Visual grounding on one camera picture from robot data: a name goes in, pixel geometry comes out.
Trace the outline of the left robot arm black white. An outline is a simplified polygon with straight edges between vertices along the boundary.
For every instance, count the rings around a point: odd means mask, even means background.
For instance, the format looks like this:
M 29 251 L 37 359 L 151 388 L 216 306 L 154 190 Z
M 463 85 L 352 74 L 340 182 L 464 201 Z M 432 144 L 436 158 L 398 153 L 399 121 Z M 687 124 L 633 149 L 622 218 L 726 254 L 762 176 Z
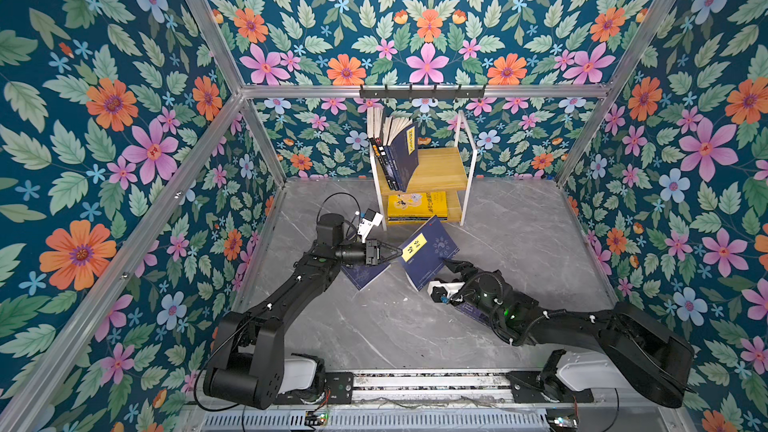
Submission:
M 222 318 L 206 362 L 205 395 L 265 410 L 281 394 L 324 392 L 324 360 L 302 354 L 287 357 L 287 331 L 344 266 L 379 266 L 402 256 L 401 248 L 378 239 L 348 237 L 346 223 L 336 213 L 320 216 L 316 239 L 294 264 L 292 275 L 259 304 Z

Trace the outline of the navy book Yuewei label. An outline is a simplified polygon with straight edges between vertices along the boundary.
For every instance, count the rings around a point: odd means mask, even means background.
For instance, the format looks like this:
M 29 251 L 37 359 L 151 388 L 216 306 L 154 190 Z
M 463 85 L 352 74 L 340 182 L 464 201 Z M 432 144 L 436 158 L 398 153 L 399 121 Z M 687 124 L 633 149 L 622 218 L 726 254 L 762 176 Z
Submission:
M 419 165 L 418 129 L 411 119 L 394 118 L 387 139 L 397 190 L 405 192 Z

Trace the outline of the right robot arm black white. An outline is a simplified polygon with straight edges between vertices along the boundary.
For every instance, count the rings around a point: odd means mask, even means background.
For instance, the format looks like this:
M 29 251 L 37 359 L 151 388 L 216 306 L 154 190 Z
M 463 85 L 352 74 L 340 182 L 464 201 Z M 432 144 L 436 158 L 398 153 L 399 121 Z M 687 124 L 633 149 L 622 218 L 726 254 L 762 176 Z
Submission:
M 602 353 L 646 399 L 672 409 L 683 405 L 693 348 L 638 307 L 619 302 L 593 312 L 547 309 L 515 290 L 498 270 L 467 261 L 443 263 L 459 277 L 430 282 L 434 302 L 477 312 L 479 321 L 510 346 L 556 344 Z

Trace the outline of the navy book large yellow label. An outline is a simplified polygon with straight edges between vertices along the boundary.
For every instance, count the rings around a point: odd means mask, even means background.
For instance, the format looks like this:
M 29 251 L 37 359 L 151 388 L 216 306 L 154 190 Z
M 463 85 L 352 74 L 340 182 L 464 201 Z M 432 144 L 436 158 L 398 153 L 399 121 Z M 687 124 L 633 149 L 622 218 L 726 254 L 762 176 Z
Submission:
M 444 259 L 452 259 L 459 247 L 442 221 L 433 216 L 420 226 L 402 245 L 400 264 L 416 291 L 421 291 L 444 267 Z

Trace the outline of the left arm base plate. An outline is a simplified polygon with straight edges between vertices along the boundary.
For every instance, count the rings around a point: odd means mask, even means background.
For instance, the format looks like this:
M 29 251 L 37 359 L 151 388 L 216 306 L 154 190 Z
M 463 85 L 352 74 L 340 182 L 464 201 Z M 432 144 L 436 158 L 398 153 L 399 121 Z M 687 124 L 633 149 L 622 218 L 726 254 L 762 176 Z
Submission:
M 329 372 L 316 379 L 308 389 L 294 390 L 284 395 L 290 404 L 319 406 L 321 404 L 349 405 L 355 385 L 352 372 Z

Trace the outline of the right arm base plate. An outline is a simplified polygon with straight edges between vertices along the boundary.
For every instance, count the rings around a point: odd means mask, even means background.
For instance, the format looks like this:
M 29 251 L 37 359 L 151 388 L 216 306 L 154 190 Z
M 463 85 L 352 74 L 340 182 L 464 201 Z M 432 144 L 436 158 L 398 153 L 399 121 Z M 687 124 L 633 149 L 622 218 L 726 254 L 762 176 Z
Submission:
M 594 396 L 587 390 L 574 391 L 555 374 L 543 371 L 510 371 L 504 374 L 518 403 L 593 403 Z

